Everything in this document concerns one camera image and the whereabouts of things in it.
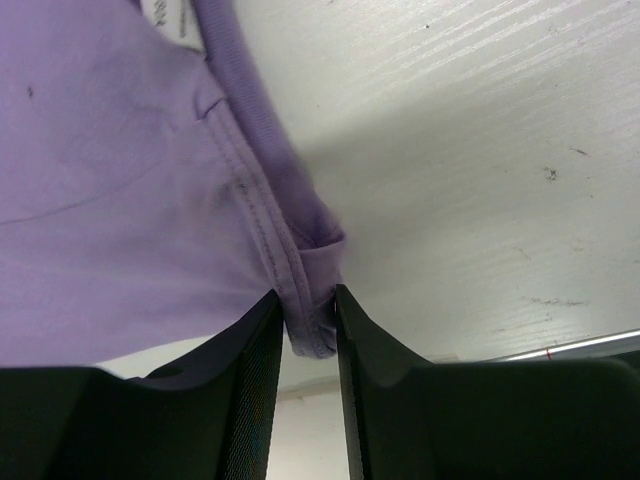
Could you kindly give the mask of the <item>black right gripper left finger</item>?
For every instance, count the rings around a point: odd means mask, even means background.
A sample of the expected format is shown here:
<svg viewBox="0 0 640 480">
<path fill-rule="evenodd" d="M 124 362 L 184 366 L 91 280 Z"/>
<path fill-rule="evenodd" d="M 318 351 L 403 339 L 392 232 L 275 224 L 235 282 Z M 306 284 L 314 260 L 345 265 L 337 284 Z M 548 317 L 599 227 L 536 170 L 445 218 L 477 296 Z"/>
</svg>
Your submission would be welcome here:
<svg viewBox="0 0 640 480">
<path fill-rule="evenodd" d="M 5 479 L 262 479 L 283 346 L 275 293 L 143 378 L 1 372 Z"/>
</svg>

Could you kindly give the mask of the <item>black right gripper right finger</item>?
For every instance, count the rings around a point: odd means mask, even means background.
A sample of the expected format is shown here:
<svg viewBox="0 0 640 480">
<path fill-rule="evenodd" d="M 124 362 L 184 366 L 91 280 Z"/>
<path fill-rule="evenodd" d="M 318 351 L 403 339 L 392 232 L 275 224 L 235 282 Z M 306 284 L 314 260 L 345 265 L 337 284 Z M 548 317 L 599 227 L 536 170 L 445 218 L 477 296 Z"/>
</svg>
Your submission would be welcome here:
<svg viewBox="0 0 640 480">
<path fill-rule="evenodd" d="M 639 350 L 434 363 L 336 290 L 354 479 L 635 479 Z"/>
</svg>

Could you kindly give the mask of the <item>lilac t shirt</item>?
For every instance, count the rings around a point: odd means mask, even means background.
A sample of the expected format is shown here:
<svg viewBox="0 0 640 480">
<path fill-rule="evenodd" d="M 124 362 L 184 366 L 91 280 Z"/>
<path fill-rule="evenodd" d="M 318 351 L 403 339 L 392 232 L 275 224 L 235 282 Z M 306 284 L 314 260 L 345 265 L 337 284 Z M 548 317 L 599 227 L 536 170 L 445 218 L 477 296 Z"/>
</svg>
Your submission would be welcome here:
<svg viewBox="0 0 640 480">
<path fill-rule="evenodd" d="M 1 5 L 1 363 L 98 364 L 214 335 L 275 291 L 336 350 L 345 235 L 228 1 Z"/>
</svg>

